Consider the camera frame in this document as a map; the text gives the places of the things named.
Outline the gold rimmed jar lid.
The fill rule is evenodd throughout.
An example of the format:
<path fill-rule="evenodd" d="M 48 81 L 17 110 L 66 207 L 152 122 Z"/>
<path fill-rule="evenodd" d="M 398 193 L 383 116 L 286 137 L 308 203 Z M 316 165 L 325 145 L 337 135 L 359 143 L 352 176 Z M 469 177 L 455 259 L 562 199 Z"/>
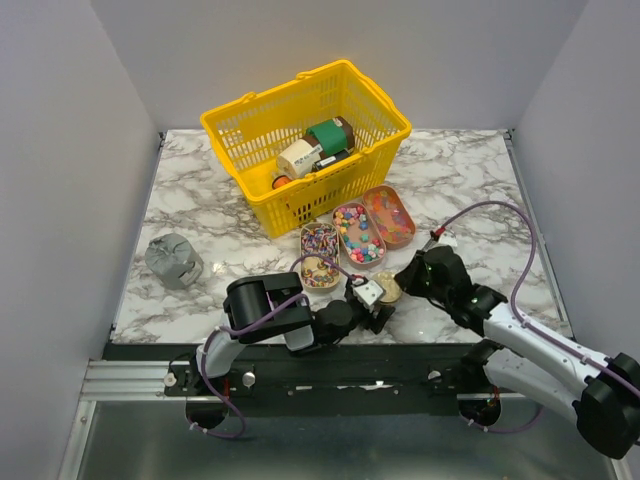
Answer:
<path fill-rule="evenodd" d="M 373 275 L 373 280 L 384 290 L 384 295 L 380 298 L 382 304 L 394 304 L 401 298 L 403 292 L 393 271 L 377 272 Z"/>

